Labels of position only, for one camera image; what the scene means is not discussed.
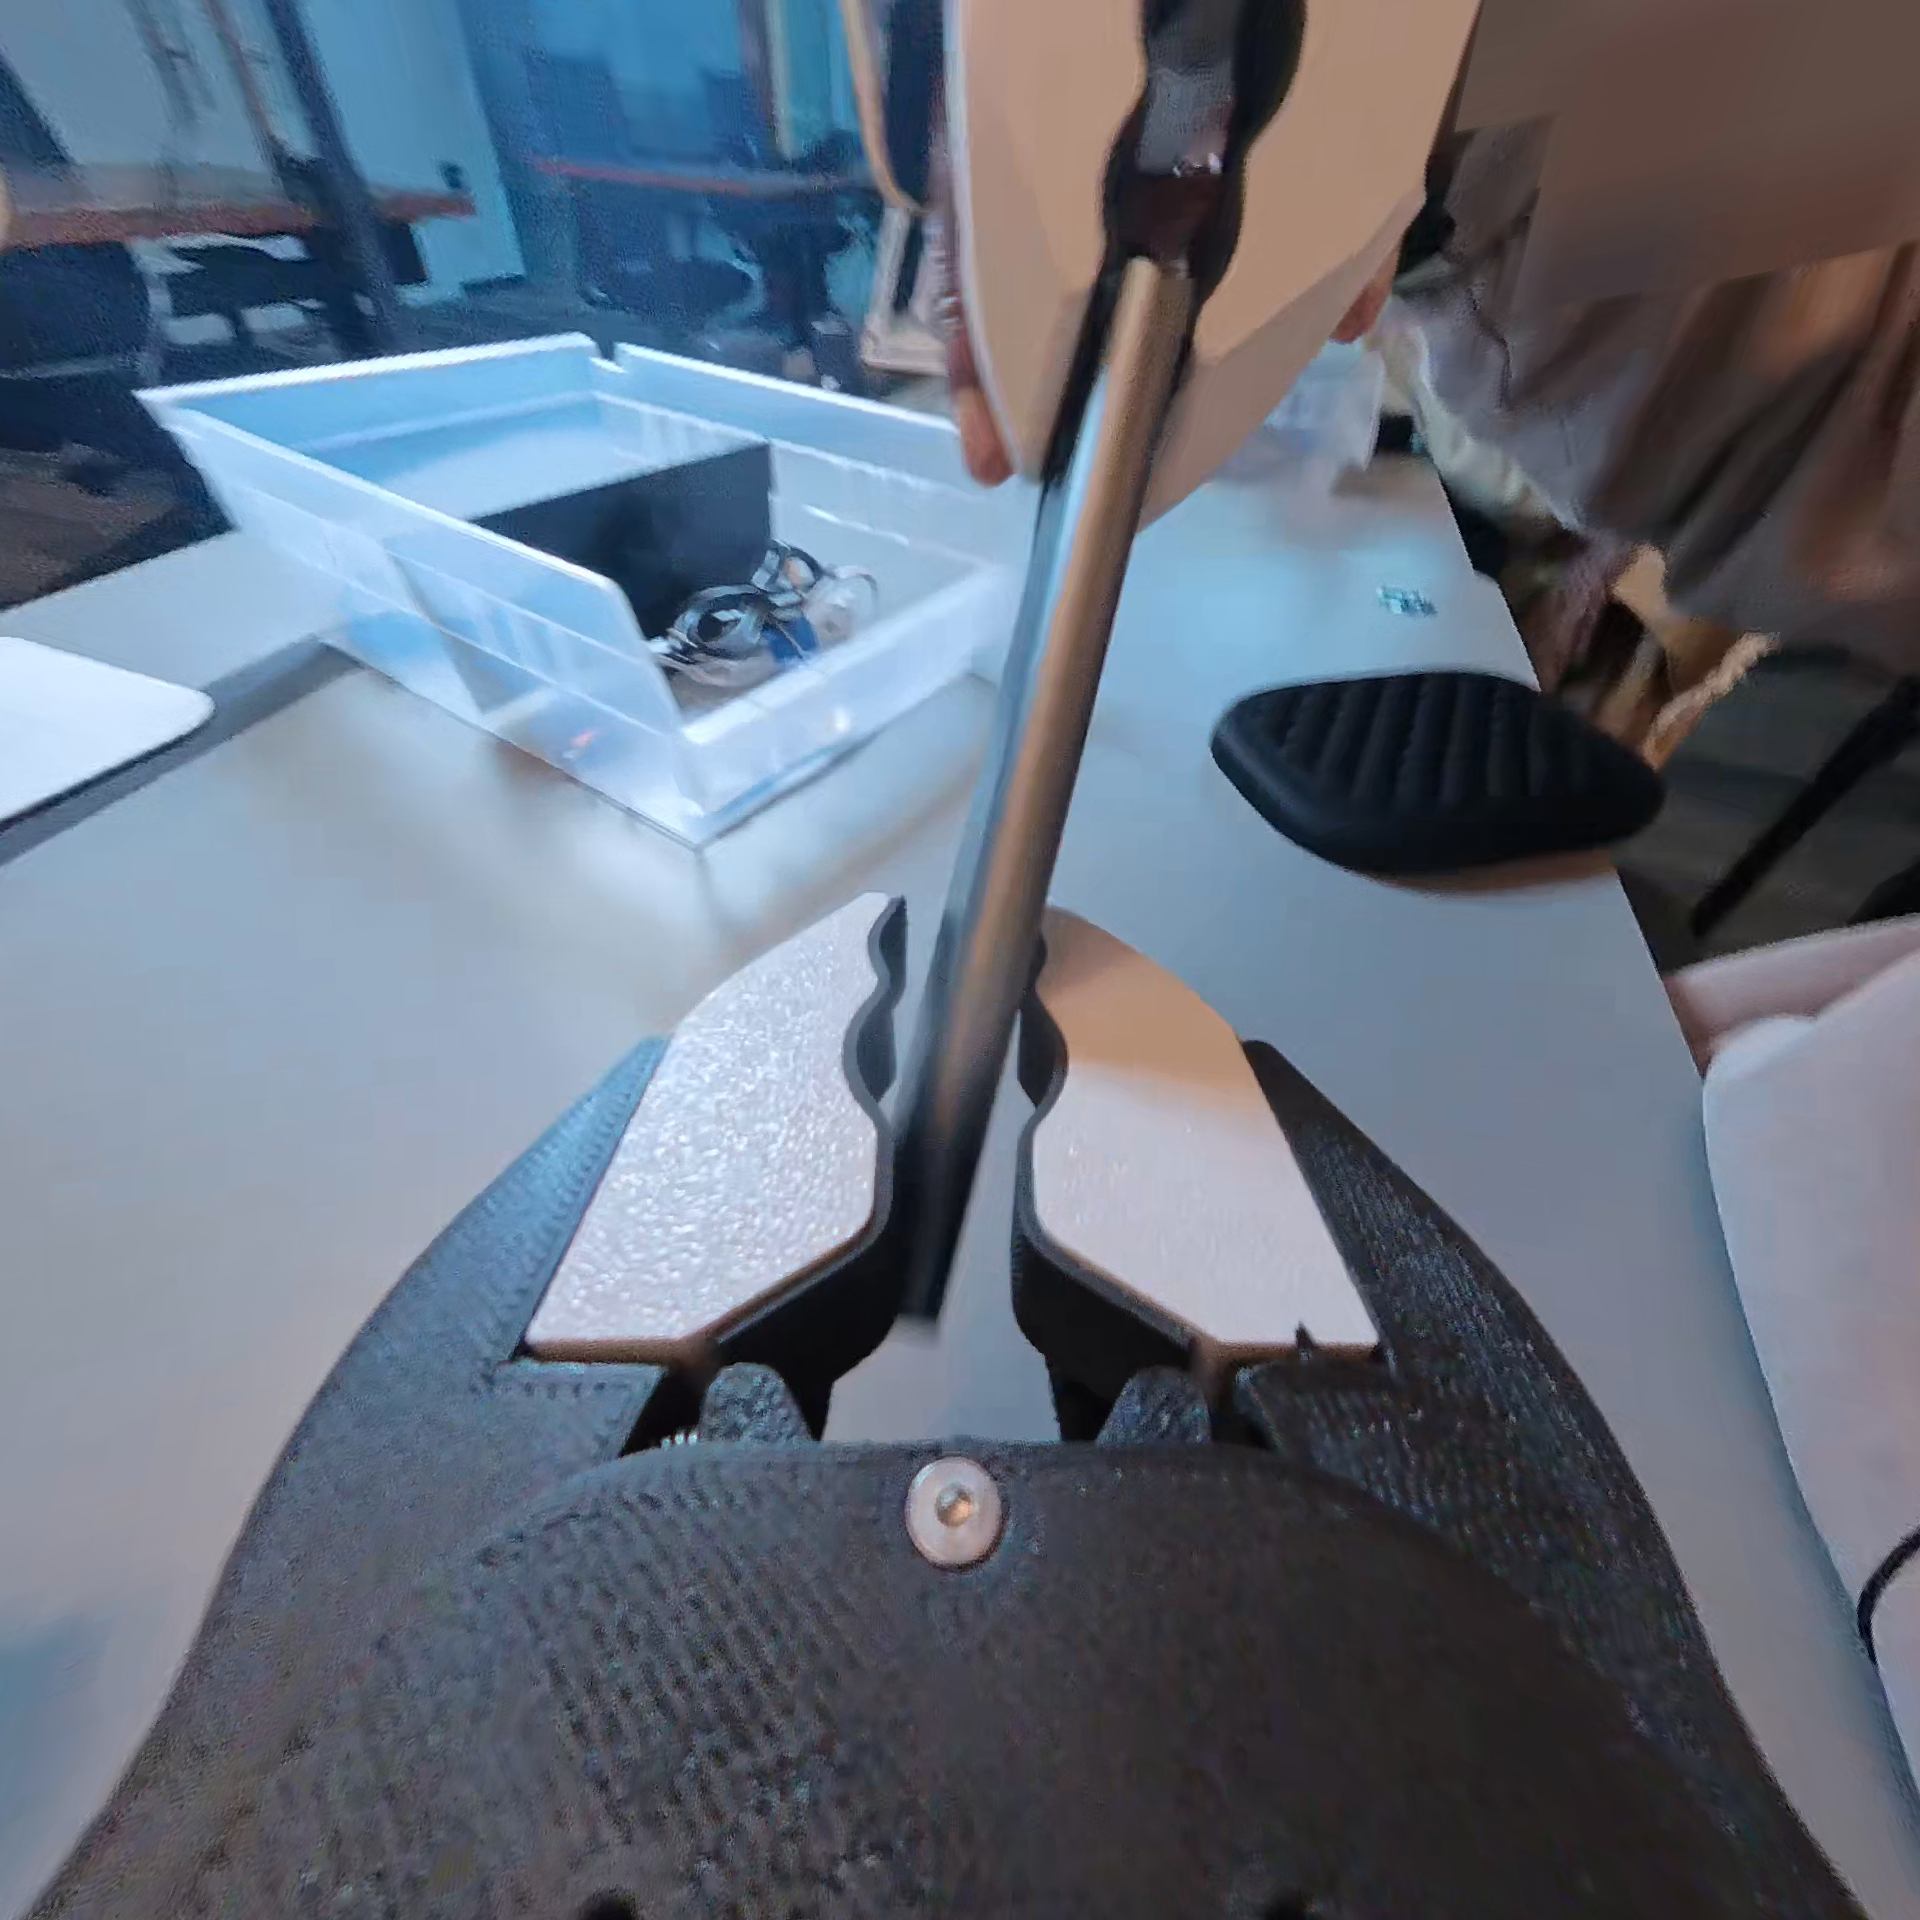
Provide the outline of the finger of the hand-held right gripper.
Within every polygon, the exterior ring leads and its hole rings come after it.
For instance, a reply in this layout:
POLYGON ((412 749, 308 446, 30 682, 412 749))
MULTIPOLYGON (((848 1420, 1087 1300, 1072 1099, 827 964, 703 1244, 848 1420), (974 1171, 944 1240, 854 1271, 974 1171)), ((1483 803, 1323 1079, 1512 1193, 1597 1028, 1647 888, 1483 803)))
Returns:
POLYGON ((1385 270, 1427 197, 1478 2, 1309 2, 1293 79, 1239 164, 1144 520, 1229 464, 1385 270))
POLYGON ((1140 2, 944 6, 944 152, 973 371, 1039 480, 1109 253, 1111 160, 1140 106, 1140 2))

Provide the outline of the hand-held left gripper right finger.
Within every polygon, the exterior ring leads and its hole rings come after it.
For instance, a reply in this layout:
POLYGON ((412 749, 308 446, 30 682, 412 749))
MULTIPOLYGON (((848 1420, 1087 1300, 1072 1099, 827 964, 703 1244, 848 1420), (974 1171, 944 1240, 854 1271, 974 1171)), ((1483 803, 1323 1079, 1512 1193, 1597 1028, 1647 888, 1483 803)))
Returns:
POLYGON ((1031 1341, 1064 1371, 1373 1356, 1376 1319, 1233 1025, 1050 909, 1020 1019, 1031 1341))

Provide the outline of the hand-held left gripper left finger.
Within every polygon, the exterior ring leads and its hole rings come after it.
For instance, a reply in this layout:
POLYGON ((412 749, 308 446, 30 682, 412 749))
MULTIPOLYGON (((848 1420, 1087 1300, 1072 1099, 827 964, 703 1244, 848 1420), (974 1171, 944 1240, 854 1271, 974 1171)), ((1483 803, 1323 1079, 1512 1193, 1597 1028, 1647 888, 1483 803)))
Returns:
POLYGON ((718 1364, 879 1244, 904 957, 904 899, 865 893, 681 1021, 526 1325, 533 1358, 718 1364))

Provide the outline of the dark grey usb hub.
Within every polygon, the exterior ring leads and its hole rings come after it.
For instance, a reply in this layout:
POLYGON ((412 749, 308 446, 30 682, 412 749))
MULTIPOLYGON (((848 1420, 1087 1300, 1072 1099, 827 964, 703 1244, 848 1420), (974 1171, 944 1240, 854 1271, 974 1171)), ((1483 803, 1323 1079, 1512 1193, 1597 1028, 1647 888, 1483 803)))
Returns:
POLYGON ((946 1305, 1195 317, 1184 267, 1149 255, 1111 267, 1041 469, 1015 632, 899 1106, 890 1231, 913 1325, 934 1325, 946 1305))

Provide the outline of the clear plastic bin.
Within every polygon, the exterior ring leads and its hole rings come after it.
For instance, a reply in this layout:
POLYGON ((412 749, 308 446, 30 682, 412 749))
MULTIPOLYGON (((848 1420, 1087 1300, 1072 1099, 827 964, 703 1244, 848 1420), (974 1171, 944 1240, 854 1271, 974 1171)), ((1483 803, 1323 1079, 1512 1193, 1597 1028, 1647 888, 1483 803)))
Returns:
POLYGON ((142 395, 236 528, 328 581, 349 654, 698 848, 1005 663, 1032 526, 946 421, 593 339, 142 395), (478 516, 764 442, 774 542, 874 574, 852 640, 678 682, 625 595, 478 516))

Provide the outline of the person's right forearm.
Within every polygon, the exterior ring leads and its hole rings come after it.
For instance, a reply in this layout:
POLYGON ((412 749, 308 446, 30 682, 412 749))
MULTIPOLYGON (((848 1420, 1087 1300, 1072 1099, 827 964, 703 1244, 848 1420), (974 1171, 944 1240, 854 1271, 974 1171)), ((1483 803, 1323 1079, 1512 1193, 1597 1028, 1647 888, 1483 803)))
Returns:
POLYGON ((1679 613, 1916 671, 1916 242, 1527 317, 1548 125, 1454 137, 1396 293, 1427 389, 1679 613))

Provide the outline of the person's right hand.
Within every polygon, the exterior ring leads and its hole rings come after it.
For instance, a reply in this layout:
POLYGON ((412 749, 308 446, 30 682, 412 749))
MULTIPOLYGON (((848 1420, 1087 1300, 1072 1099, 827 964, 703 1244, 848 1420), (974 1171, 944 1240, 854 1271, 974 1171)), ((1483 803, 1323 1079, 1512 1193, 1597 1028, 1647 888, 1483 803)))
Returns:
POLYGON ((1002 439, 994 409, 979 371, 965 353, 949 365, 949 401, 958 433, 963 461, 976 485, 998 489, 1016 466, 1002 439))

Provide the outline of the black wrist rest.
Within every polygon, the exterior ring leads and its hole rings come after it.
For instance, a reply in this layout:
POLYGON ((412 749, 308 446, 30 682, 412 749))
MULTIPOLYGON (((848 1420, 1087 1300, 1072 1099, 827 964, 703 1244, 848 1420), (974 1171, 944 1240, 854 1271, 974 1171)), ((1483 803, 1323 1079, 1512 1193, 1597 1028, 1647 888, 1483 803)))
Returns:
POLYGON ((1394 883, 1610 855, 1663 812, 1663 777, 1537 687, 1478 671, 1243 696, 1212 762, 1285 842, 1394 883))

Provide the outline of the black clear-bin divider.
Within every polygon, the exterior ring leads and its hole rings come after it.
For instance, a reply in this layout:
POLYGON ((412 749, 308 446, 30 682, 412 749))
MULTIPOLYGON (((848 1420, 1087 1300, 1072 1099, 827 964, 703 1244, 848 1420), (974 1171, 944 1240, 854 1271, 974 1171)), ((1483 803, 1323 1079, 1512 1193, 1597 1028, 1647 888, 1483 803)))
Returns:
POLYGON ((476 519, 501 538, 610 582, 649 640, 700 592, 753 582, 773 538, 773 449, 764 442, 476 519))

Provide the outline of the white document stand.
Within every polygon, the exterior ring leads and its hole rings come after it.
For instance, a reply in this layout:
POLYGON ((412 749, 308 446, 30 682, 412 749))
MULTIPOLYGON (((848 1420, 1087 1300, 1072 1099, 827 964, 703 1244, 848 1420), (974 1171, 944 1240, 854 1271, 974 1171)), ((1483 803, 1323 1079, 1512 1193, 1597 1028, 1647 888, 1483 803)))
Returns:
POLYGON ((215 715, 200 689, 3 637, 3 826, 186 743, 215 715))

